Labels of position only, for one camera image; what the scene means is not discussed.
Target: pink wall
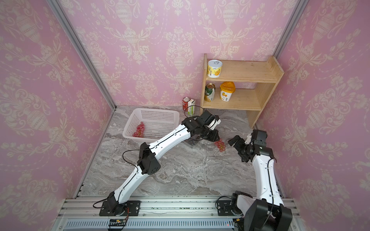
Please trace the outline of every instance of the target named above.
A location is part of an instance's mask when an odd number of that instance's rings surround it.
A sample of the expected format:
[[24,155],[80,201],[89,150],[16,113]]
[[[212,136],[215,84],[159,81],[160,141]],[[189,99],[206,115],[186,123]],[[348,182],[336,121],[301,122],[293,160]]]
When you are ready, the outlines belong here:
[[308,230],[370,230],[370,4],[310,0],[258,127]]
[[296,0],[60,3],[116,104],[179,105],[203,95],[204,53],[267,60]]
[[44,0],[0,1],[0,224],[50,230],[111,110]]

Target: gray marble surface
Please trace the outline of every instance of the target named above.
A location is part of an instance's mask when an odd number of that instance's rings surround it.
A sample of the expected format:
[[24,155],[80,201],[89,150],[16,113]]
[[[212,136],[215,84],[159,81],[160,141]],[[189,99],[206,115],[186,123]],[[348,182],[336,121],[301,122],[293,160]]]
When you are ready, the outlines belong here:
[[[135,108],[118,107],[101,146],[87,173],[80,196],[107,196],[118,188],[131,174],[134,167],[122,159],[122,153],[138,149],[141,143],[122,136],[125,124]],[[185,118],[182,107],[152,107],[180,112],[180,122]],[[228,140],[235,135],[246,138],[252,130],[248,126],[245,111],[209,109],[219,115],[220,138]],[[125,153],[132,163],[139,152]],[[237,151],[230,146],[225,152],[209,141],[202,140],[196,146],[181,142],[169,150],[160,160],[160,170],[146,178],[134,191],[141,195],[231,195],[235,190],[256,194],[256,177],[250,162],[242,163]]]

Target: white plastic basket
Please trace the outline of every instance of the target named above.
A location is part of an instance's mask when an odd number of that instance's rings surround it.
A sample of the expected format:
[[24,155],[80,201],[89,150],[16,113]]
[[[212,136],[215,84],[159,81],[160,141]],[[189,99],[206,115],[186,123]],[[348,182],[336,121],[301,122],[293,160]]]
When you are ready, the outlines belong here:
[[[179,125],[180,113],[177,111],[136,108],[123,129],[123,137],[138,142],[154,142],[173,131]],[[132,136],[136,127],[144,122],[144,137]]]

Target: green beverage can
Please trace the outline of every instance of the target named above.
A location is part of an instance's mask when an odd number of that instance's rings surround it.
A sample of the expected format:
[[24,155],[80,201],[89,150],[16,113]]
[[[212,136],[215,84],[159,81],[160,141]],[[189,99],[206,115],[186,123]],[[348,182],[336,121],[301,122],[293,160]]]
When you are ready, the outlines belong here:
[[204,100],[207,102],[212,102],[214,97],[215,97],[215,85],[207,84],[206,89],[204,91]]

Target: red soda can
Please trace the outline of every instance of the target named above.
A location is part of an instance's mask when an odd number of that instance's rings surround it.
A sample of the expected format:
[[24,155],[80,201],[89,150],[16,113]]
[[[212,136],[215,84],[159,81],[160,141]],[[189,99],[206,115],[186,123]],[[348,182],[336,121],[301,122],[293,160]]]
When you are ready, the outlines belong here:
[[187,107],[188,107],[188,102],[190,101],[190,98],[189,97],[185,97],[182,99],[182,110],[184,111],[188,111]]

